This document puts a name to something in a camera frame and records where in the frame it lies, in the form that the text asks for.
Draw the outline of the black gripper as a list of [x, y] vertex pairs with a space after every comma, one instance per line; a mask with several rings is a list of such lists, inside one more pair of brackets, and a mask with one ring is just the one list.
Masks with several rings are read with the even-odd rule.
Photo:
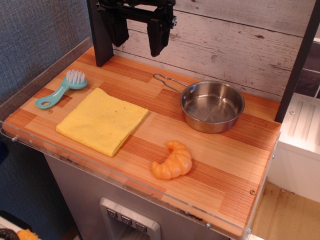
[[110, 19], [112, 43], [120, 47], [129, 39], [127, 20], [147, 23], [150, 54], [157, 57], [168, 45], [170, 28], [177, 25], [174, 0], [99, 0], [103, 18]]

